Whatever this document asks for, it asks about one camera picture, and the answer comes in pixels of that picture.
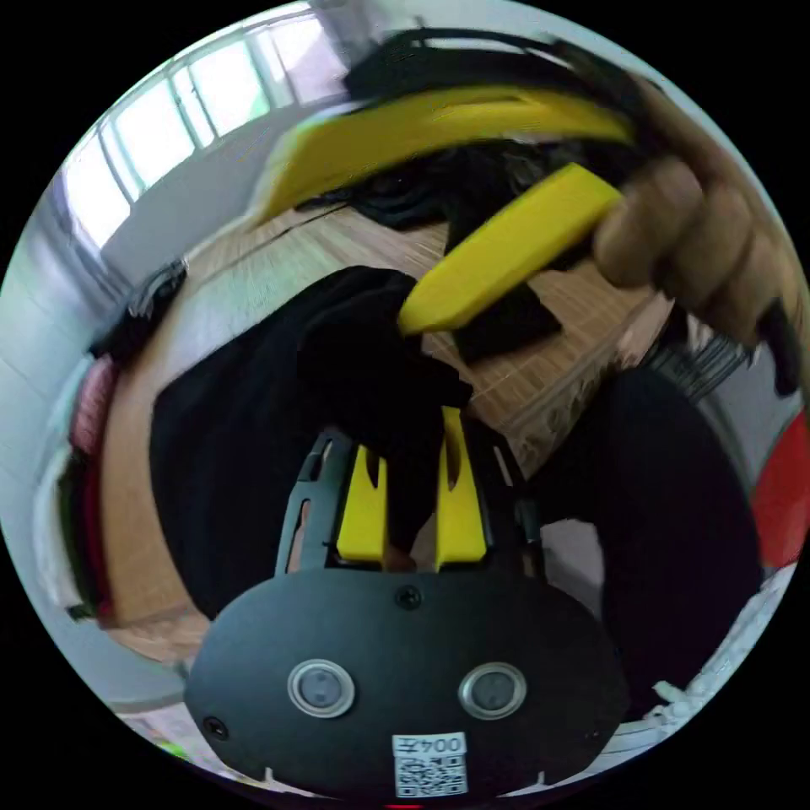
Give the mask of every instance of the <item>black fabric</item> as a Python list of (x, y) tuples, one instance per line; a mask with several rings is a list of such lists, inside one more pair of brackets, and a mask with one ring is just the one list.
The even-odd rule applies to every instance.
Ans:
[(542, 524), (597, 529), (602, 620), (639, 719), (657, 681), (698, 674), (761, 584), (743, 487), (700, 412), (647, 369), (607, 382), (529, 486)]
[[(615, 186), (622, 185), (640, 166), (638, 154), (620, 143), (488, 141), (406, 161), (298, 208), (347, 203), (377, 224), (395, 230), (446, 221), (446, 254), (528, 188), (572, 162)], [(587, 235), (555, 259), (554, 269), (564, 271), (590, 253), (591, 237)], [(503, 296), (499, 305), (480, 313), (474, 323), (456, 330), (453, 337), (462, 359), (471, 365), (535, 343), (561, 328), (552, 312), (521, 285)]]
[[(500, 323), (508, 323), (509, 328), (493, 328), (493, 324)], [(562, 324), (540, 303), (532, 289), (521, 284), (474, 317), (464, 328), (456, 329), (453, 338), (458, 353), (471, 365), (533, 343), (538, 334), (546, 337), (562, 329)]]
[(149, 276), (102, 327), (90, 353), (97, 358), (109, 354), (121, 365), (131, 362), (157, 331), (185, 280), (186, 263), (181, 259)]
[(435, 505), (440, 405), (460, 407), (472, 393), (399, 335), (396, 315), (413, 284), (394, 270), (334, 273), (158, 396), (155, 504), (206, 616), (273, 576), (289, 493), (329, 425), (388, 460), (391, 540), (410, 548)]
[(67, 463), (64, 473), (64, 483), (67, 488), (67, 517), (70, 520), (70, 538), (73, 542), (73, 551), (76, 555), (77, 567), (74, 570), (79, 593), (81, 594), (85, 612), (95, 612), (103, 601), (99, 583), (96, 580), (92, 555), (90, 554), (87, 528), (84, 522), (84, 487), (88, 477), (88, 458), (79, 450), (74, 450)]

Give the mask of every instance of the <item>finger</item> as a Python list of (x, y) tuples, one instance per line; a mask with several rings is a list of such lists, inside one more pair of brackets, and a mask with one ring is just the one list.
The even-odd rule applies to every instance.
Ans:
[(631, 182), (624, 200), (594, 236), (594, 258), (617, 287), (640, 287), (700, 209), (703, 191), (691, 169), (667, 158)]
[(778, 261), (771, 239), (762, 230), (755, 232), (734, 274), (704, 308), (702, 320), (732, 340), (756, 346), (757, 322), (780, 295)]
[(754, 220), (774, 241), (785, 240), (790, 258), (798, 264), (798, 255), (790, 236), (739, 160), (657, 87), (641, 77), (635, 79), (651, 120), (672, 151), (683, 158), (704, 183), (719, 178), (727, 185), (736, 187), (745, 197)]
[(752, 235), (753, 217), (743, 195), (713, 185), (668, 258), (661, 289), (685, 309), (699, 312), (737, 269)]
[(386, 546), (382, 557), (382, 569), (389, 572), (409, 573), (416, 570), (416, 562), (413, 558), (400, 551), (396, 546)]

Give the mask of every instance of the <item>window frame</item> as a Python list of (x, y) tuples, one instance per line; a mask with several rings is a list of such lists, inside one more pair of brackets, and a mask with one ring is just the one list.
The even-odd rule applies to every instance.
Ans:
[[(163, 64), (159, 65), (154, 71), (141, 79), (141, 81), (139, 81), (134, 87), (130, 88), (123, 96), (121, 96), (121, 98), (119, 98), (115, 104), (112, 105), (112, 107), (83, 135), (76, 147), (71, 151), (71, 154), (67, 157), (67, 160), (70, 160), (76, 154), (80, 154), (91, 138), (98, 138), (101, 146), (101, 152), (104, 155), (104, 159), (107, 164), (107, 168), (110, 170), (111, 177), (120, 189), (121, 194), (127, 200), (130, 208), (132, 208), (135, 202), (146, 191), (148, 191), (149, 188), (160, 183), (163, 178), (160, 178), (150, 186), (138, 173), (138, 170), (132, 161), (132, 156), (129, 154), (121, 137), (121, 133), (118, 130), (118, 116), (135, 100), (148, 93), (156, 85), (165, 81), (170, 92), (170, 96), (174, 101), (175, 108), (177, 109), (182, 121), (183, 127), (185, 128), (192, 142), (192, 153), (187, 159), (193, 159), (196, 155), (205, 154), (211, 149), (218, 148), (231, 135), (238, 132), (241, 127), (237, 127), (235, 130), (225, 134), (221, 134), (219, 132), (213, 122), (210, 110), (205, 104), (204, 98), (199, 92), (199, 88), (197, 87), (194, 79), (194, 73), (191, 68), (193, 63), (198, 59), (201, 59), (220, 50), (221, 48), (228, 45), (233, 45), (237, 42), (244, 42), (246, 45), (251, 65), (256, 73), (256, 78), (262, 94), (264, 95), (265, 101), (267, 102), (267, 105), (271, 111), (283, 109), (287, 105), (297, 106), (299, 108), (308, 106), (301, 103), (300, 97), (295, 90), (293, 82), (290, 80), (289, 71), (284, 66), (284, 61), (282, 60), (275, 40), (272, 37), (273, 28), (276, 26), (291, 24), (306, 19), (318, 19), (317, 14), (315, 14), (315, 11), (311, 7), (299, 8), (288, 13), (278, 13), (271, 9), (267, 12), (254, 15), (253, 17), (243, 20), (240, 23), (235, 23), (234, 25), (228, 26), (226, 29), (224, 29), (223, 33), (220, 35), (215, 35), (210, 40), (204, 41), (200, 46), (192, 45), (183, 51), (179, 51), (171, 59), (168, 59)], [(270, 41), (273, 45), (273, 50), (275, 52), (278, 65), (281, 67), (281, 79), (279, 80), (273, 76), (273, 68), (262, 52), (262, 48), (258, 45), (256, 39), (257, 35), (265, 30), (271, 34)], [(183, 68), (188, 70), (188, 75), (192, 82), (192, 91), (197, 97), (197, 102), (199, 103), (202, 113), (205, 115), (206, 122), (213, 133), (213, 140), (208, 145), (203, 145), (176, 86), (175, 76)], [(278, 85), (283, 85), (283, 90), (279, 90), (277, 93), (274, 91), (274, 88)], [(280, 105), (278, 103), (279, 96), (289, 99), (289, 103), (283, 103)], [(338, 97), (338, 95), (331, 97), (326, 96), (323, 100)], [(138, 189), (138, 195), (136, 197), (130, 193), (126, 183), (122, 179), (121, 172), (116, 168), (116, 161), (110, 154), (110, 150), (107, 148), (105, 139), (101, 134), (101, 129), (106, 124), (110, 125), (110, 133), (116, 141), (116, 148), (121, 154), (121, 159), (125, 165), (124, 168), (126, 169), (127, 173), (132, 176)]]

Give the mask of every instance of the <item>black handle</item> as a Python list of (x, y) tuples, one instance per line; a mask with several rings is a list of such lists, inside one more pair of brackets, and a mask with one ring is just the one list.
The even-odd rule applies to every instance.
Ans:
[(757, 330), (774, 356), (776, 393), (780, 397), (795, 394), (799, 387), (802, 350), (779, 299), (775, 299), (759, 319)]

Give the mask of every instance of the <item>black pants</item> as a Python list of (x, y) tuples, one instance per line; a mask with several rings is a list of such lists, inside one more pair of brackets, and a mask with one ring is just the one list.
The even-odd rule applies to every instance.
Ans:
[(602, 619), (628, 680), (628, 720), (684, 688), (762, 581), (743, 487), (700, 412), (637, 369), (610, 380), (534, 476), (543, 524), (592, 523)]

